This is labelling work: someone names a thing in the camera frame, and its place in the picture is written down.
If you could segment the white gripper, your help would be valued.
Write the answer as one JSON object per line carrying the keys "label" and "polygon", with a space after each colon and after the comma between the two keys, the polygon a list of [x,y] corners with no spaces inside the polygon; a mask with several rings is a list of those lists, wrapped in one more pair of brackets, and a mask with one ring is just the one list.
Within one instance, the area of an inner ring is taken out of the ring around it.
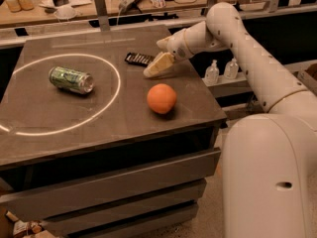
{"label": "white gripper", "polygon": [[147,78],[156,76],[160,72],[170,68],[177,61],[187,60],[194,56],[187,43],[188,29],[182,29],[170,37],[157,41],[157,46],[168,53],[160,52],[144,70]]}

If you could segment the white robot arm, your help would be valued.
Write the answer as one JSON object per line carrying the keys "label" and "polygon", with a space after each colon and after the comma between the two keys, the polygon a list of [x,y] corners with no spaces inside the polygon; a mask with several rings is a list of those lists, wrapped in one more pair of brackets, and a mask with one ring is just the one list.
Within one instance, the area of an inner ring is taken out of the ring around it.
{"label": "white robot arm", "polygon": [[223,146],[224,238],[313,238],[308,179],[317,170],[317,96],[225,2],[157,45],[147,77],[201,52],[230,50],[263,109],[236,122]]}

